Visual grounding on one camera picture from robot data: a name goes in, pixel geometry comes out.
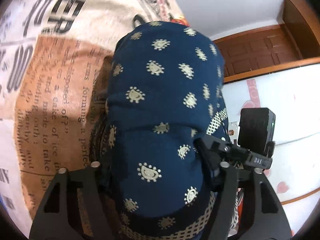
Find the pink heart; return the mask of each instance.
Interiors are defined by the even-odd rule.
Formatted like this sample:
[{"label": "pink heart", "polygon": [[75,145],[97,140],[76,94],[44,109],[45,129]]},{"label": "pink heart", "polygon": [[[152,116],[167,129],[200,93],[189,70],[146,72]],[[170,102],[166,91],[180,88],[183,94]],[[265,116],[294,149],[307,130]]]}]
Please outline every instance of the pink heart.
[{"label": "pink heart", "polygon": [[277,186],[277,194],[278,193],[285,193],[289,190],[289,187],[284,181],[281,181]]},{"label": "pink heart", "polygon": [[251,100],[248,100],[243,104],[241,109],[243,109],[243,108],[254,108],[254,107],[255,107],[254,103]]},{"label": "pink heart", "polygon": [[267,178],[269,178],[271,175],[271,170],[265,170],[263,173]]}]

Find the brown door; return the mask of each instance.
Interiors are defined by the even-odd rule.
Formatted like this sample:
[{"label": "brown door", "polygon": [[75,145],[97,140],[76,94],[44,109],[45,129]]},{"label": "brown door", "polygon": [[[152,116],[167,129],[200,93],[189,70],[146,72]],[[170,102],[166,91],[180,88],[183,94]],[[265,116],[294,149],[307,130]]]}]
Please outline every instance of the brown door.
[{"label": "brown door", "polygon": [[225,59],[225,77],[301,59],[280,25],[214,41]]}]

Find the blue cloth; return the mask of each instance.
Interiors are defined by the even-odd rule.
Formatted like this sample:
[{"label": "blue cloth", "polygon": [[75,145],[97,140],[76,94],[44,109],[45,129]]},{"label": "blue cloth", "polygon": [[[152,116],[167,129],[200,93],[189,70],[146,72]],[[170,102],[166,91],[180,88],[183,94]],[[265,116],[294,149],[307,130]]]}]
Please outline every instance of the blue cloth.
[{"label": "blue cloth", "polygon": [[106,134],[128,237],[190,239],[206,225],[215,196],[193,141],[229,140],[223,65],[207,37],[175,23],[143,24],[118,42]]}]

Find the metal bolt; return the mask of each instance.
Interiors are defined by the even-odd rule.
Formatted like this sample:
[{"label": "metal bolt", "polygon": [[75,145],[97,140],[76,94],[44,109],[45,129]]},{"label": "metal bolt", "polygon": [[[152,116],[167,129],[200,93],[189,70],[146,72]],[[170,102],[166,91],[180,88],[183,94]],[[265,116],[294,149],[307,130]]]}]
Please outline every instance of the metal bolt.
[{"label": "metal bolt", "polygon": [[257,174],[262,174],[263,170],[261,168],[254,168],[254,172]]},{"label": "metal bolt", "polygon": [[58,173],[59,174],[64,174],[64,173],[66,173],[67,172],[67,169],[66,168],[60,168],[59,170],[58,170]]},{"label": "metal bolt", "polygon": [[100,162],[92,162],[91,167],[98,168],[100,166]]},{"label": "metal bolt", "polygon": [[221,166],[222,168],[229,168],[229,167],[230,167],[230,164],[227,163],[227,162],[220,162],[220,166]]}]

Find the silver screw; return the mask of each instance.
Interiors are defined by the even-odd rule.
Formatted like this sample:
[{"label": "silver screw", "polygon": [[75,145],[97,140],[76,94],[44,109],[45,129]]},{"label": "silver screw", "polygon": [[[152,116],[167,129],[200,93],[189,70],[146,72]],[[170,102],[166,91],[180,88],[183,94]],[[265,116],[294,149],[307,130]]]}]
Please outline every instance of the silver screw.
[{"label": "silver screw", "polygon": [[263,170],[261,168],[254,168],[254,172],[257,174],[262,174]]},{"label": "silver screw", "polygon": [[64,174],[64,173],[66,173],[67,172],[67,169],[66,168],[60,168],[59,170],[58,170],[58,173],[59,174]]},{"label": "silver screw", "polygon": [[98,168],[100,166],[100,162],[92,162],[91,167]]},{"label": "silver screw", "polygon": [[220,166],[221,166],[222,168],[229,168],[229,167],[230,167],[230,164],[227,163],[227,162],[220,162]]}]

